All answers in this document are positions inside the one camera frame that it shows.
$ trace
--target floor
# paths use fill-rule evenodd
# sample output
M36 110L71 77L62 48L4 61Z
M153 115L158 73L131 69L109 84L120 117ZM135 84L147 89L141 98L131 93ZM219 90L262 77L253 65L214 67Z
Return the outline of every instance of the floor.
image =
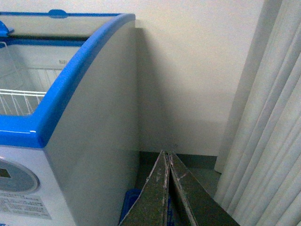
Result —
M136 188L143 188L157 156L158 153L140 152L140 167L135 185ZM213 197L220 178L220 173L214 170L216 157L198 155L179 155L179 157L210 196Z

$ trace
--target freezer label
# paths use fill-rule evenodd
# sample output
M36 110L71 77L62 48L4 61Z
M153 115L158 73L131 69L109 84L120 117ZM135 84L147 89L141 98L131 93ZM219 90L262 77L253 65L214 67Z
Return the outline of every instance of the freezer label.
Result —
M51 219L41 198L37 195L0 193L0 212Z

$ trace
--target blue freezer trim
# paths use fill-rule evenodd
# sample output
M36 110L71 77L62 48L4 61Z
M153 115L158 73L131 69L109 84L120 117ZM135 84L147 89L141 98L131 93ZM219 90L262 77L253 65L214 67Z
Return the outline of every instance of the blue freezer trim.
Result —
M47 145L76 87L99 51L134 14L120 14L99 28L62 70L32 115L0 115L0 145L43 148Z
M82 46L85 41L81 40L32 40L32 39L14 39L14 38L3 38L0 41L6 42L10 45L35 45L35 46Z
M0 16L53 16L53 10L60 9L52 9L48 13L36 13L36 12L0 12ZM66 13L67 16L119 16L121 13Z

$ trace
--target white curtain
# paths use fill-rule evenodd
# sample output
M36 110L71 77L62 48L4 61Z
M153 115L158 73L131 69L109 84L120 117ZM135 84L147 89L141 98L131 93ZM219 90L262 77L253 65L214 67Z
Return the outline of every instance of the white curtain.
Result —
M301 226L301 1L283 0L214 199L241 226Z

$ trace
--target white wire rack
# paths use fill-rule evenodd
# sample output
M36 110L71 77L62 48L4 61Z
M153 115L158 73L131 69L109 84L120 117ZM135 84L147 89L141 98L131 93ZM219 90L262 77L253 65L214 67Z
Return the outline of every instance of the white wire rack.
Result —
M21 66L7 44L0 44L4 45L0 52L0 114L32 114L62 68Z
M32 114L46 92L0 89L1 114Z

